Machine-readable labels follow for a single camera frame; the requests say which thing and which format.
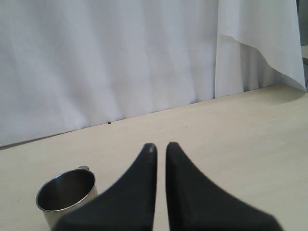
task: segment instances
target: cup rim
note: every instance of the cup rim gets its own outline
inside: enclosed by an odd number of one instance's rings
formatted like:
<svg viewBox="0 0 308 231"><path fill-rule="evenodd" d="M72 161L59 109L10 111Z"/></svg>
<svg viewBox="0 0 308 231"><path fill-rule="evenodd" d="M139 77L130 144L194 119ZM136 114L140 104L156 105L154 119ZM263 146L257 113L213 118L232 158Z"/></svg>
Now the cup rim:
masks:
<svg viewBox="0 0 308 231"><path fill-rule="evenodd" d="M48 209L42 208L42 207L39 205L39 203L38 203L38 199L39 199L39 195L40 195L41 191L43 190L43 188L44 188L47 184L49 184L51 181L53 181L54 179L56 179L56 178L58 178L58 177L60 177L60 176L62 176L62 175L64 175L64 174L66 174L66 173L68 173L68 172L73 172L73 171L87 171L87 172L89 172L90 174L92 174L92 176L94 177L94 183L93 183L93 186L92 186L91 190L90 190L83 198L81 198L79 201L77 201L76 203L74 203L74 204L72 204L72 205L70 205L70 206L68 206L68 207L61 208L61 209L57 209L57 210L48 210ZM42 210L42 211L51 212L51 213L63 211L63 210L66 210L66 209L68 209L68 208L72 208L72 207L74 207L74 206L80 204L80 203L81 203L81 202L82 202L82 201L94 190L95 185L96 185L96 178L95 178L95 175L94 175L94 173L93 173L92 171L87 170L87 169L82 169L82 168L71 169L71 170L62 172L62 173L60 173L59 175L57 175L57 176L51 178L50 180L48 180L47 182L45 182L45 183L42 185L42 187L39 189L35 201L36 201L37 207L38 207L40 210Z"/></svg>

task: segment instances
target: stainless steel cup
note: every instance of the stainless steel cup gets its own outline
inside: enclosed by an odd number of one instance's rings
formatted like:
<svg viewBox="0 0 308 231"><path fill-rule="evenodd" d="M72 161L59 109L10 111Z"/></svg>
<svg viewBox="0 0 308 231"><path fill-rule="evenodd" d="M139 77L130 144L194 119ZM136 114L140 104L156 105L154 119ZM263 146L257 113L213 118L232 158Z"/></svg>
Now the stainless steel cup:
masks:
<svg viewBox="0 0 308 231"><path fill-rule="evenodd" d="M59 218L97 196L95 176L87 166L64 172L46 182L36 198L50 229Z"/></svg>

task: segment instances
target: beige table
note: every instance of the beige table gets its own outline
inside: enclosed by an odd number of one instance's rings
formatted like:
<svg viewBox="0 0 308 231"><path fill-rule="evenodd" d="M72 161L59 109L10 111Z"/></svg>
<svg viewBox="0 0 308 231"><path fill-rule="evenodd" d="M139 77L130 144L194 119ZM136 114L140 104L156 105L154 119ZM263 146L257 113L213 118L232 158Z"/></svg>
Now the beige table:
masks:
<svg viewBox="0 0 308 231"><path fill-rule="evenodd" d="M164 174L169 141L179 142L223 189L275 215L286 231L308 229L308 95L278 86L0 151L0 230L47 231L35 205L46 180L88 165L102 192L146 142L159 151L154 230L168 230Z"/></svg>

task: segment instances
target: white curtain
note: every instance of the white curtain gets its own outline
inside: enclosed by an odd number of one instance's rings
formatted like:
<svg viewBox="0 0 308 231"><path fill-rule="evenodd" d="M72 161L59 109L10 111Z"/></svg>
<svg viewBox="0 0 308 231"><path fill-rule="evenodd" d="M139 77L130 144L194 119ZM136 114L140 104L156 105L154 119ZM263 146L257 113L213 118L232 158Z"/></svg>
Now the white curtain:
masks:
<svg viewBox="0 0 308 231"><path fill-rule="evenodd" d="M295 0L0 0L0 146L280 82Z"/></svg>

